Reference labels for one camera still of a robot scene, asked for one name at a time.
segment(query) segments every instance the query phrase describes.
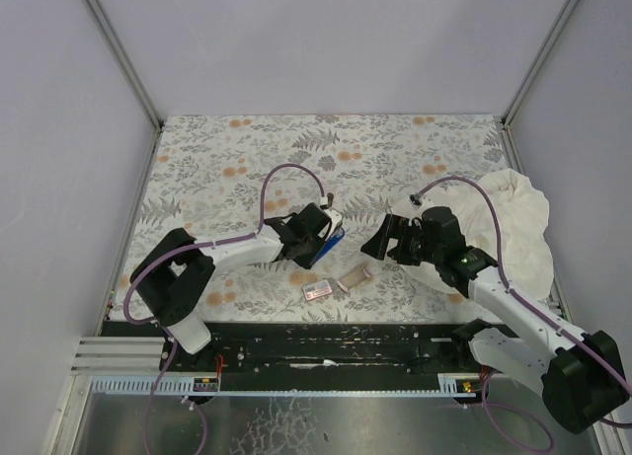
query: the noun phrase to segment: cable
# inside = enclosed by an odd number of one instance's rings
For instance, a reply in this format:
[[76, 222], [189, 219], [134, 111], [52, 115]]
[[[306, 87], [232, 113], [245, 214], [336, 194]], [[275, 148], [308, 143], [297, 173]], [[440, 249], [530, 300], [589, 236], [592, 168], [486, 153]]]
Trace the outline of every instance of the cable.
[[[476, 184], [474, 181], [471, 181], [470, 179], [465, 179], [464, 177], [448, 176], [448, 177], [443, 177], [441, 179], [431, 182], [430, 184], [428, 184], [427, 186], [425, 186], [423, 189], [419, 191], [418, 196], [424, 195], [425, 193], [428, 192], [428, 190], [438, 186], [439, 184], [443, 182], [448, 182], [448, 181], [463, 182], [465, 184], [472, 186], [479, 193], [481, 193], [481, 195], [483, 195], [483, 198], [485, 199], [485, 202], [487, 203], [487, 206], [490, 209], [490, 213], [492, 214], [492, 220], [494, 221], [494, 229], [496, 231], [496, 253], [498, 255], [498, 272], [501, 277], [501, 281], [503, 282], [503, 286], [510, 293], [510, 295], [513, 296], [513, 298], [517, 300], [523, 307], [525, 307], [526, 309], [531, 311], [531, 313], [539, 317], [540, 320], [542, 320], [545, 324], [547, 324], [549, 327], [555, 330], [558, 334], [566, 337], [576, 346], [581, 348], [582, 351], [584, 351], [588, 356], [594, 359], [603, 369], [605, 369], [610, 374], [610, 376], [612, 376], [616, 380], [617, 383], [621, 385], [621, 387], [625, 391], [627, 391], [629, 395], [632, 396], [632, 386], [630, 386], [630, 384], [625, 380], [625, 378], [623, 378], [623, 376], [621, 376], [618, 373], [616, 369], [614, 369], [610, 364], [608, 364], [607, 361], [605, 361], [601, 356], [599, 356], [592, 349], [590, 349], [583, 341], [580, 341], [579, 339], [577, 339], [570, 332], [565, 330], [561, 325], [559, 325], [554, 320], [550, 319], [540, 309], [538, 309], [536, 306], [534, 306], [528, 300], [522, 297], [516, 290], [512, 289], [512, 285], [510, 284], [510, 281], [507, 278], [507, 275], [505, 274], [505, 269], [503, 266], [501, 225], [499, 223], [498, 214], [496, 213], [494, 204], [492, 203], [489, 196], [487, 195], [487, 193], [483, 190], [481, 186]], [[603, 418], [601, 422], [613, 427], [618, 427], [618, 428], [632, 428], [632, 422], [615, 422], [613, 420], [608, 420], [606, 418]]]
[[[521, 408], [517, 408], [516, 406], [511, 406], [509, 404], [488, 403], [487, 402], [487, 392], [488, 392], [488, 387], [489, 387], [490, 381], [492, 379], [492, 376], [494, 376], [497, 373], [498, 373], [498, 371], [491, 371], [485, 377], [485, 379], [483, 380], [483, 389], [481, 391], [481, 406], [485, 410], [485, 414], [487, 414], [487, 417], [489, 418], [490, 422], [492, 423], [492, 425], [494, 426], [496, 431], [500, 435], [502, 435], [505, 438], [505, 440], [507, 440], [509, 443], [515, 445], [516, 447], [521, 448], [522, 450], [526, 450], [526, 451], [529, 451], [531, 453], [551, 453], [551, 452], [553, 452], [553, 450], [555, 450], [555, 439], [553, 438], [553, 434], [546, 427], [546, 425], [544, 425], [544, 422], [542, 422], [539, 418], [534, 416], [529, 411], [526, 411], [526, 410], [521, 409]], [[518, 442], [517, 440], [514, 440], [504, 430], [501, 429], [501, 427], [498, 425], [496, 420], [492, 417], [492, 413], [490, 411], [490, 408], [504, 409], [505, 411], [511, 411], [513, 413], [517, 413], [517, 414], [520, 414], [520, 415], [525, 416], [527, 418], [530, 418], [535, 423], [537, 423], [540, 426], [540, 428], [542, 430], [544, 430], [544, 433], [546, 433], [546, 436], [549, 437], [549, 446], [547, 448], [541, 448], [541, 449], [540, 448], [531, 448], [531, 447], [529, 447], [527, 445], [524, 445], [523, 443]]]
[[[151, 401], [154, 398], [154, 393], [156, 392], [156, 389], [158, 389], [158, 384], [160, 383], [160, 380], [165, 375], [165, 373], [167, 372], [167, 369], [169, 368], [169, 365], [171, 365], [172, 361], [174, 360], [177, 350], [178, 350], [178, 342], [174, 339], [174, 344], [171, 347], [171, 352], [169, 353], [169, 357], [167, 358], [167, 361], [165, 361], [165, 364], [163, 365], [162, 370], [160, 371], [160, 374], [158, 374], [156, 381], [154, 381], [154, 384], [151, 385], [151, 391], [149, 391], [149, 399], [147, 400], [147, 409], [145, 409], [145, 418], [142, 422], [142, 439], [145, 445], [145, 452], [147, 453], [147, 455], [151, 455], [151, 450], [149, 449], [149, 439], [147, 436], [147, 422], [149, 420], [149, 410], [151, 409]], [[201, 453], [201, 450], [204, 448], [204, 445], [206, 444], [206, 438], [208, 437], [208, 426], [206, 424], [206, 417], [204, 417], [204, 413], [201, 411], [199, 406], [197, 404], [192, 403], [191, 401], [189, 401], [189, 403], [190, 403], [189, 407], [194, 408], [199, 414], [199, 417], [201, 418], [201, 428], [202, 428], [201, 441], [199, 443], [199, 447], [196, 450], [196, 453], [194, 454], [194, 455], [199, 455]]]
[[[138, 275], [138, 277], [134, 280], [134, 282], [132, 282], [129, 285], [129, 288], [128, 288], [127, 292], [125, 293], [125, 298], [122, 301], [122, 312], [123, 312], [123, 314], [125, 316], [125, 319], [129, 323], [131, 323], [133, 325], [147, 324], [147, 323], [151, 322], [152, 320], [154, 320], [154, 317], [147, 317], [145, 319], [134, 319], [131, 316], [131, 314], [129, 313], [129, 302], [131, 301], [131, 296], [133, 295], [134, 291], [136, 290], [136, 288], [138, 287], [138, 284], [142, 281], [142, 279], [144, 279], [152, 270], [154, 270], [156, 267], [161, 265], [163, 262], [168, 261], [172, 257], [177, 256], [180, 253], [185, 253], [187, 251], [199, 250], [201, 248], [208, 248], [208, 247], [213, 247], [213, 246], [228, 245], [230, 243], [239, 243], [241, 241], [246, 241], [246, 240], [250, 240], [252, 238], [255, 238], [261, 232], [261, 230], [264, 228], [265, 204], [266, 204], [266, 188], [268, 187], [268, 182], [270, 181], [272, 176], [277, 171], [279, 171], [281, 169], [285, 169], [285, 168], [296, 168], [296, 169], [300, 169], [301, 171], [304, 171], [307, 174], [309, 174], [314, 179], [314, 181], [316, 181], [316, 184], [318, 185], [318, 189], [320, 190], [321, 197], [325, 196], [325, 188], [323, 187], [323, 183], [318, 179], [316, 174], [314, 174], [312, 171], [310, 171], [306, 167], [301, 166], [299, 164], [291, 164], [291, 163], [280, 164], [280, 165], [274, 167], [266, 175], [266, 178], [264, 179], [264, 183], [262, 184], [262, 187], [261, 187], [261, 198], [260, 198], [260, 204], [259, 204], [259, 224], [257, 225], [257, 231], [254, 231], [252, 233], [248, 233], [246, 235], [238, 236], [238, 237], [235, 237], [235, 238], [227, 238], [227, 239], [224, 239], [224, 240], [217, 240], [215, 242], [206, 241], [206, 242], [202, 242], [202, 243], [193, 243], [191, 245], [185, 245], [185, 246], [182, 246], [182, 247], [177, 248], [175, 250], [172, 250], [169, 253], [165, 253], [163, 256], [158, 258], [156, 261], [154, 261], [153, 263], [148, 265]], [[169, 337], [172, 337], [172, 335], [169, 332], [169, 330], [167, 330], [167, 329], [163, 329], [163, 330], [167, 333], [167, 335]], [[178, 342], [176, 341], [176, 339], [174, 339], [174, 344], [173, 344], [173, 346], [171, 348], [171, 353], [169, 354], [169, 357], [167, 358], [167, 361], [165, 361], [165, 364], [164, 364], [164, 366], [162, 368], [162, 371], [160, 371], [160, 374], [158, 374], [158, 377], [156, 378], [156, 381], [152, 385], [151, 391], [149, 392], [149, 400], [147, 401], [147, 409], [145, 410], [145, 419], [143, 421], [143, 427], [142, 427], [142, 436], [143, 436], [143, 441], [144, 441], [144, 444], [145, 444], [145, 451], [147, 452], [147, 455], [151, 455], [151, 451], [149, 450], [149, 441], [148, 441], [148, 437], [147, 437], [147, 420], [149, 419], [149, 408], [151, 407], [151, 401], [152, 401], [152, 399], [154, 397], [154, 393], [155, 393], [155, 391], [156, 391], [156, 389], [158, 387], [158, 383], [160, 383], [160, 380], [162, 379], [162, 377], [167, 372], [167, 368], [169, 368], [169, 365], [171, 364], [171, 362], [173, 361], [174, 357], [176, 356], [176, 349], [177, 348], [178, 348]], [[224, 364], [224, 357], [221, 354], [219, 355], [219, 357], [220, 357], [221, 361], [220, 362], [218, 361], [219, 364], [218, 364], [218, 368], [217, 368], [217, 382], [218, 383], [219, 383], [219, 377], [221, 376], [222, 366]], [[201, 411], [201, 409], [198, 407], [198, 405], [196, 405], [194, 403], [191, 403], [190, 407], [194, 408], [197, 411], [197, 413], [199, 414], [199, 416], [201, 417], [203, 434], [202, 434], [201, 443], [200, 443], [199, 447], [197, 448], [196, 453], [194, 454], [194, 455], [199, 455], [199, 453], [201, 453], [201, 450], [202, 450], [204, 444], [206, 443], [206, 436], [207, 436], [206, 417], [204, 417], [204, 413]]]
[[316, 174], [314, 174], [312, 171], [310, 171], [306, 167], [301, 166], [299, 164], [291, 164], [291, 163], [280, 164], [274, 167], [266, 175], [266, 178], [264, 179], [264, 183], [262, 184], [262, 187], [261, 187], [261, 198], [260, 198], [260, 203], [259, 203], [259, 224], [257, 225], [257, 231], [248, 233], [246, 235], [238, 236], [236, 238], [227, 238], [224, 240], [218, 240], [216, 242], [206, 241], [202, 243], [193, 243], [192, 245], [185, 245], [175, 250], [172, 250], [169, 253], [165, 253], [163, 256], [161, 256], [156, 261], [151, 263], [148, 267], [146, 267], [138, 275], [138, 277], [134, 280], [134, 282], [132, 282], [129, 285], [129, 288], [127, 292], [125, 293], [125, 298], [122, 301], [122, 312], [125, 315], [125, 319], [134, 325], [147, 324], [151, 322], [152, 320], [154, 320], [154, 317], [147, 317], [145, 319], [134, 319], [129, 313], [129, 302], [131, 301], [131, 296], [133, 295], [134, 291], [136, 290], [136, 288], [138, 287], [138, 284], [142, 281], [142, 279], [144, 279], [152, 270], [154, 270], [156, 267], [161, 265], [163, 262], [170, 260], [172, 257], [177, 256], [180, 253], [185, 253], [187, 251], [199, 250], [201, 248], [209, 248], [213, 246], [228, 245], [230, 243], [238, 243], [240, 241], [246, 241], [246, 240], [255, 238], [259, 234], [259, 232], [261, 232], [261, 230], [264, 228], [266, 188], [268, 187], [268, 182], [277, 171], [281, 169], [285, 169], [285, 168], [296, 168], [309, 174], [314, 179], [314, 181], [316, 181], [316, 184], [318, 185], [318, 189], [320, 190], [321, 196], [325, 196], [325, 188], [323, 187], [323, 183], [320, 181], [320, 179], [318, 179], [318, 177], [316, 177]]

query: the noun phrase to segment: white wall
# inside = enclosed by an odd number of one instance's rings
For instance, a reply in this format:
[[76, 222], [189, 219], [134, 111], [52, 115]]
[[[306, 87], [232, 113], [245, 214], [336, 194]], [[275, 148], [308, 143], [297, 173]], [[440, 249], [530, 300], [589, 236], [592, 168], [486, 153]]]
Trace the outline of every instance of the white wall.
[[94, 332], [152, 129], [81, 0], [0, 0], [0, 452]]
[[[632, 0], [585, 0], [513, 132], [551, 201], [548, 234], [574, 318], [618, 342], [632, 378]], [[623, 416], [632, 421], [632, 403]]]
[[565, 0], [102, 0], [167, 114], [502, 114]]

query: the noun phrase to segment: leaf pattern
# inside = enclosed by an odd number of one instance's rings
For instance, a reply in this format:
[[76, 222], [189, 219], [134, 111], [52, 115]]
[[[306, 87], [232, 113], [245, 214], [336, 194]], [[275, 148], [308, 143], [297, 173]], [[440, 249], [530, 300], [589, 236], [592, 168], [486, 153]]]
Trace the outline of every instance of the leaf pattern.
[[[283, 261], [214, 276], [198, 304], [206, 320], [497, 321], [480, 306], [452, 303], [398, 265], [359, 252], [389, 203], [438, 177], [478, 179], [507, 166], [494, 120], [485, 114], [169, 117], [109, 317], [124, 320], [129, 276], [170, 230], [185, 227], [207, 239], [252, 231], [262, 181], [285, 162], [313, 170], [334, 193], [346, 237], [310, 270]], [[318, 196], [302, 171], [283, 170], [268, 186], [266, 216], [300, 211]], [[335, 279], [360, 264], [372, 278], [343, 292]], [[306, 302], [302, 286], [320, 279], [329, 279], [334, 292]], [[149, 315], [136, 295], [130, 311]]]

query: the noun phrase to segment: white cloth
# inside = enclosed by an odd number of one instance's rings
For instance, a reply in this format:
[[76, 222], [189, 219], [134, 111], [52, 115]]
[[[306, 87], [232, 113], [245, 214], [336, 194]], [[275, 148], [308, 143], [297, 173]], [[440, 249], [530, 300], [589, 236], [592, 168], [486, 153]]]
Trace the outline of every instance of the white cloth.
[[[392, 212], [413, 218], [431, 206], [449, 206], [458, 218], [461, 232], [468, 245], [496, 256], [494, 222], [481, 194], [473, 187], [457, 183], [447, 189], [430, 190], [422, 206], [415, 210], [408, 197], [400, 200]], [[487, 174], [478, 184], [490, 196], [501, 224], [503, 263], [509, 278], [529, 292], [531, 297], [545, 299], [553, 283], [553, 258], [544, 241], [548, 225], [549, 202], [533, 188], [531, 181], [511, 169]], [[416, 280], [440, 292], [458, 291], [444, 284], [433, 265], [403, 265], [405, 272]]]

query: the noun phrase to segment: blue object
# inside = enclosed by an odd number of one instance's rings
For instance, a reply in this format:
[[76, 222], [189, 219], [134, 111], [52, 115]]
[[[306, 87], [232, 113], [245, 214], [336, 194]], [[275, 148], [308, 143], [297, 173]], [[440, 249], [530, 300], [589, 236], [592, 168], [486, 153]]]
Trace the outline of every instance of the blue object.
[[345, 229], [341, 227], [338, 230], [336, 230], [336, 232], [327, 241], [327, 243], [325, 243], [325, 246], [323, 246], [323, 249], [320, 250], [320, 253], [316, 255], [316, 258], [314, 258], [314, 261], [312, 261], [312, 265], [315, 265], [316, 263], [318, 263], [318, 260], [320, 260], [323, 256], [325, 256], [329, 252], [329, 250], [331, 250], [334, 246], [336, 246], [338, 242], [342, 240], [343, 238], [345, 238]]

